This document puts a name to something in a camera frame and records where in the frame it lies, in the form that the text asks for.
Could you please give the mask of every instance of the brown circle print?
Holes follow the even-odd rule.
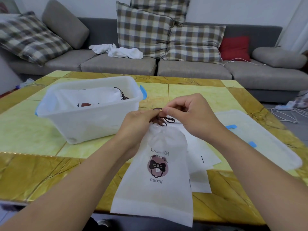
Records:
[[[160,158],[153,155],[148,162],[148,171],[150,174],[155,178],[165,176],[168,173],[168,165],[166,161],[166,158]]]

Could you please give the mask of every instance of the brown drawstring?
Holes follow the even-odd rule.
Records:
[[[122,100],[127,100],[127,99],[129,99],[128,97],[126,97],[125,95],[124,95],[124,93],[120,90],[120,92],[121,92],[121,95],[122,95]]]
[[[153,117],[150,122],[153,122],[153,123],[157,123],[161,126],[164,126],[164,123],[166,124],[166,126],[168,125],[166,122],[168,123],[175,123],[175,119],[174,118],[168,118],[168,117],[160,117],[160,116],[155,116]]]

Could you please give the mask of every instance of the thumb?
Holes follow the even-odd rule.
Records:
[[[164,107],[163,108],[163,112],[166,113],[167,115],[179,120],[180,122],[182,122],[184,120],[185,117],[185,112],[172,108],[172,107]]]
[[[146,120],[150,121],[153,117],[157,116],[160,113],[159,109],[149,110],[143,113]]]

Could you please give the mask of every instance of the checkered cushion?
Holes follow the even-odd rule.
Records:
[[[20,58],[40,66],[72,49],[48,30],[32,11],[0,22],[0,44]]]
[[[179,26],[185,22],[190,0],[131,0],[131,7],[168,16]]]
[[[116,2],[120,47],[138,48],[146,57],[164,58],[173,19]]]
[[[218,50],[226,26],[175,26],[164,60],[209,62],[222,65]]]

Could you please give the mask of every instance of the person's left hand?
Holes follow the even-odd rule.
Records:
[[[133,111],[129,112],[115,135],[120,144],[127,148],[126,157],[132,158],[138,151],[144,135],[147,133],[150,120],[157,116],[160,110]]]

